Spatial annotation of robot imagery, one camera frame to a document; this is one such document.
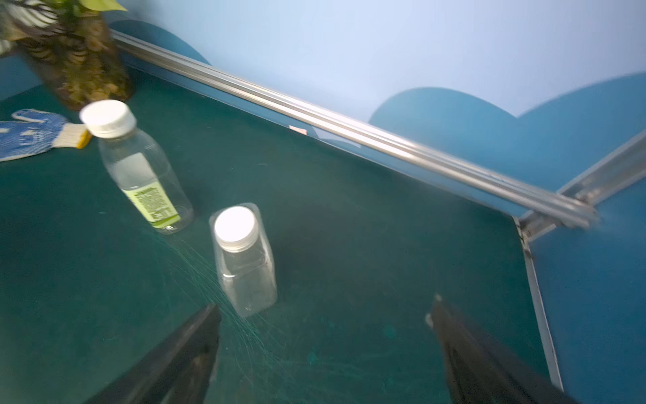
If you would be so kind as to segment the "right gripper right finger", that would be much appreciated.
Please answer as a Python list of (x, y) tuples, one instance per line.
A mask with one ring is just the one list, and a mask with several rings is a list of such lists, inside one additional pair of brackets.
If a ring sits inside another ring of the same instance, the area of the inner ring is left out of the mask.
[(436, 295), (427, 325), (437, 337), (453, 403), (574, 403), (508, 347)]

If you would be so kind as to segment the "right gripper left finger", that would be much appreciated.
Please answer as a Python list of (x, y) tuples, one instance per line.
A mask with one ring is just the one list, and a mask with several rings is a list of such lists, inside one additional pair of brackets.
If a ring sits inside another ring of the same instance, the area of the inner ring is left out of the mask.
[(220, 347), (220, 308), (208, 305), (89, 403), (203, 403)]

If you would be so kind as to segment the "square clear bottle white label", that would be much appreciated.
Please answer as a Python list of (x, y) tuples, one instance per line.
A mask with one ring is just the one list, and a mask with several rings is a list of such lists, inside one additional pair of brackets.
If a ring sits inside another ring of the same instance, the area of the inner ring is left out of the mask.
[(259, 223), (257, 242), (246, 251), (233, 254), (223, 250), (215, 240), (213, 225), (217, 215), (210, 217), (210, 234), (215, 251), (215, 264), (220, 288), (240, 317), (249, 317), (273, 306), (278, 299), (274, 255), (257, 205), (239, 204), (250, 208)]

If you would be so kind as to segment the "round clear bottle green label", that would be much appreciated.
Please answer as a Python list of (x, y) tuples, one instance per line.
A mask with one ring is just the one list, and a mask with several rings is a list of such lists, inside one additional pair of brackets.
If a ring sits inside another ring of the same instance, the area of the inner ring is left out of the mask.
[(112, 180), (146, 222), (170, 235), (188, 227), (193, 205), (159, 144), (140, 129), (99, 139), (99, 151)]

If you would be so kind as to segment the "white cap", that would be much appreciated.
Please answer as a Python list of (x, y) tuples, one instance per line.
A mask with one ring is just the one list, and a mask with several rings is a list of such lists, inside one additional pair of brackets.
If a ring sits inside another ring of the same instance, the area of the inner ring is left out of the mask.
[(238, 254), (252, 247), (259, 237), (259, 223), (248, 207), (237, 205), (220, 212), (213, 225), (215, 240), (225, 251)]
[(118, 138), (137, 128), (136, 118), (129, 106), (113, 99), (86, 105), (81, 109), (79, 118), (93, 136), (103, 139)]

